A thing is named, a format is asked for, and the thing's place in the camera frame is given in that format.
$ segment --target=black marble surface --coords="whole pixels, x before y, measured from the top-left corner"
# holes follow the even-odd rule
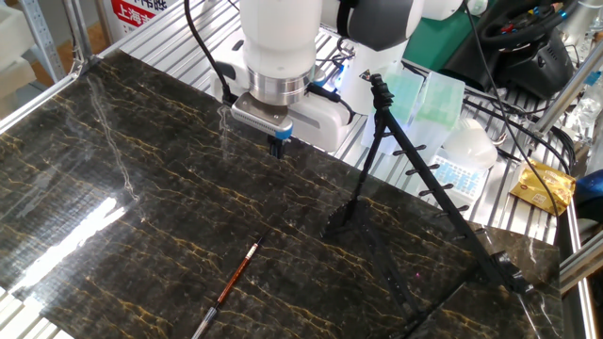
[[[218,102],[118,53],[0,136],[0,286],[75,338],[189,338],[271,229],[206,338],[409,333],[362,241],[319,236],[358,174],[295,140],[270,157]],[[471,253],[426,203],[372,178],[364,195],[429,308]],[[411,337],[561,337],[557,250],[481,237],[537,292],[467,282]]]

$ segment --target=red sign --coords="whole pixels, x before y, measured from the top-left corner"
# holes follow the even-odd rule
[[[153,13],[128,4],[124,0],[111,0],[111,5],[113,5],[113,12],[118,18],[132,26],[140,27],[141,24],[148,22],[155,16]]]

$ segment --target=pen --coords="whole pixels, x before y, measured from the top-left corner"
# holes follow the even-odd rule
[[[236,281],[241,276],[241,274],[243,273],[243,271],[245,270],[245,268],[247,267],[249,262],[252,260],[253,254],[255,253],[257,248],[261,245],[262,240],[264,240],[264,236],[267,233],[268,233],[268,231],[264,235],[260,236],[260,238],[255,242],[255,244],[253,244],[252,248],[249,250],[249,252],[245,256],[245,259],[243,259],[243,262],[241,263],[241,265],[238,266],[238,269],[236,270],[235,274],[233,275],[233,277],[230,279],[230,281],[228,282],[228,284],[222,291],[222,294],[220,294],[220,297],[218,298],[218,301],[216,302],[216,304],[214,306],[212,306],[209,309],[209,311],[207,311],[207,314],[205,314],[204,320],[201,322],[201,325],[199,325],[199,328],[197,329],[197,331],[195,331],[195,334],[192,336],[192,339],[199,339],[201,337],[201,335],[205,332],[205,330],[207,329],[207,327],[209,326],[211,321],[214,319],[214,317],[216,317],[221,304],[224,302],[226,297],[228,297],[228,294],[233,289],[233,286],[235,285]]]

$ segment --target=black tripod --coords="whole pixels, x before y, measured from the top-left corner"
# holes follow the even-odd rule
[[[373,104],[377,109],[377,112],[375,113],[375,139],[368,151],[367,161],[360,173],[358,184],[352,192],[350,201],[337,208],[329,216],[328,224],[322,236],[333,237],[348,231],[358,231],[373,257],[373,264],[382,273],[391,296],[404,315],[407,316],[409,311],[412,312],[414,316],[411,317],[411,319],[418,319],[419,323],[429,316],[430,312],[421,311],[417,306],[416,301],[408,290],[406,281],[396,269],[395,262],[383,244],[379,233],[371,225],[369,219],[370,206],[367,202],[363,202],[359,199],[362,187],[367,180],[368,172],[375,160],[379,145],[381,144],[381,140],[384,137],[394,137],[402,148],[402,151],[397,151],[394,155],[406,154],[415,167],[415,169],[407,171],[406,174],[419,174],[428,188],[428,190],[420,192],[419,196],[433,194],[443,210],[437,217],[449,218],[454,225],[456,232],[459,234],[457,239],[465,241],[476,258],[477,270],[472,268],[470,269],[470,272],[464,274],[464,281],[470,276],[475,276],[477,273],[480,281],[493,285],[502,285],[510,292],[525,294],[530,291],[532,286],[523,278],[519,268],[511,263],[506,252],[503,251],[493,255],[488,254],[460,213],[461,211],[466,210],[468,206],[461,207],[460,209],[456,208],[448,197],[448,194],[445,192],[445,189],[450,189],[453,185],[440,186],[437,182],[432,174],[432,170],[437,169],[439,165],[428,167],[427,164],[425,164],[418,153],[418,151],[424,150],[425,146],[413,146],[392,116],[389,107],[393,103],[392,99],[394,98],[394,95],[389,92],[389,89],[381,76],[379,74],[371,75],[370,82],[372,84],[371,91],[374,96]],[[450,294],[454,293],[454,290],[456,290],[456,287],[450,291]]]

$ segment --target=yellow snack bag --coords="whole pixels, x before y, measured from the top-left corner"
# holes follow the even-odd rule
[[[572,200],[574,190],[576,189],[576,179],[532,159],[530,159],[530,162],[536,168],[540,177],[545,181],[546,186],[548,186],[548,189],[555,198],[559,214],[562,214]],[[534,172],[530,169],[528,164],[522,164],[518,169],[518,172],[519,177],[517,184],[515,184],[515,187],[509,193],[555,215],[555,209],[553,208],[553,203],[550,200],[548,193],[546,193],[545,188],[536,175],[534,175]]]

